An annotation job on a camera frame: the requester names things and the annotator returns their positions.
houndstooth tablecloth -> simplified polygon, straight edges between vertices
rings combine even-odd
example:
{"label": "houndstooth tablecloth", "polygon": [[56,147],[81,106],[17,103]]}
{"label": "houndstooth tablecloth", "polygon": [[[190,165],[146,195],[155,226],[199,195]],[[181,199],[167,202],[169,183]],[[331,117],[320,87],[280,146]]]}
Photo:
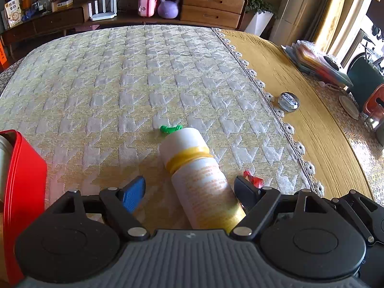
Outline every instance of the houndstooth tablecloth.
{"label": "houndstooth tablecloth", "polygon": [[161,125],[194,127],[229,183],[245,169],[293,194],[324,189],[293,127],[256,72],[217,29],[130,26],[51,41],[22,61],[0,98],[0,129],[17,129],[48,164],[47,205],[147,183],[136,211],[147,228],[188,222],[158,157]]}

drawer handle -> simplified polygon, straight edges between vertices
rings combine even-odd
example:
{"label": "drawer handle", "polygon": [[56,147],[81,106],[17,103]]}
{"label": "drawer handle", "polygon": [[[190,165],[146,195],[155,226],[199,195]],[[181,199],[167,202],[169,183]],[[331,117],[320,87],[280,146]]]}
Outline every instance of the drawer handle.
{"label": "drawer handle", "polygon": [[207,0],[208,2],[214,2],[214,3],[220,3],[220,4],[222,4],[223,3],[223,1],[220,1],[220,0]]}
{"label": "drawer handle", "polygon": [[210,17],[210,18],[218,19],[217,15],[204,14],[204,17]]}

lace trim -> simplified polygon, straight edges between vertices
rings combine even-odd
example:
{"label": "lace trim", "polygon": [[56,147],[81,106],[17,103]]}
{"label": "lace trim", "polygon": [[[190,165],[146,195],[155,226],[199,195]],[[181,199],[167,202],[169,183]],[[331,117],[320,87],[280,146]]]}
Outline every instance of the lace trim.
{"label": "lace trim", "polygon": [[212,28],[214,33],[220,38],[220,40],[224,43],[224,45],[227,47],[227,49],[232,53],[232,55],[235,57],[235,59],[238,61],[240,66],[243,68],[245,73],[247,74],[248,78],[251,80],[252,84],[257,88],[258,92],[260,92],[261,96],[263,97],[266,104],[269,106],[269,108],[272,110],[272,113],[279,123],[282,131],[284,132],[285,136],[288,139],[289,144],[291,145],[291,148],[294,152],[294,154],[297,156],[297,160],[301,166],[301,169],[303,170],[303,173],[305,174],[306,178],[308,179],[308,183],[310,184],[311,189],[320,197],[324,196],[324,186],[320,183],[320,181],[316,180],[314,178],[315,169],[314,165],[310,163],[309,161],[305,161],[303,159],[303,155],[305,154],[305,147],[300,142],[295,142],[292,135],[294,134],[294,128],[288,123],[283,122],[282,117],[284,117],[284,112],[278,108],[275,108],[271,102],[273,102],[274,97],[272,94],[265,92],[265,83],[256,79],[256,71],[253,69],[247,68],[249,65],[249,62],[247,62],[244,59],[241,59],[243,54],[236,52],[236,47],[232,44],[230,44],[231,40],[225,38],[225,34],[221,32],[221,29],[219,28]]}

gray ribbed surface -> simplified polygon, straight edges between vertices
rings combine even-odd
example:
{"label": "gray ribbed surface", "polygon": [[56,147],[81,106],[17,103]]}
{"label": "gray ribbed surface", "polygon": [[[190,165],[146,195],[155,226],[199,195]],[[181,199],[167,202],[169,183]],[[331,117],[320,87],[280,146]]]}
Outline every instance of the gray ribbed surface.
{"label": "gray ribbed surface", "polygon": [[366,286],[353,278],[324,284],[304,283],[291,279],[267,265],[251,243],[231,240],[222,230],[159,230],[149,241],[130,243],[119,261],[97,277],[67,285],[42,283],[28,278],[19,287],[362,288]]}

purple kettlebell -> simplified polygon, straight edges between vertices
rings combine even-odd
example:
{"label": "purple kettlebell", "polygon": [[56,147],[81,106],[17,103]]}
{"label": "purple kettlebell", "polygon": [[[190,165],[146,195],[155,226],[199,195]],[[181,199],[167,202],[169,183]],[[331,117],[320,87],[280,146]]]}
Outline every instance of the purple kettlebell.
{"label": "purple kettlebell", "polygon": [[161,3],[157,8],[157,13],[163,18],[172,19],[175,18],[179,13],[178,3],[180,0],[176,1],[166,1],[160,0]]}

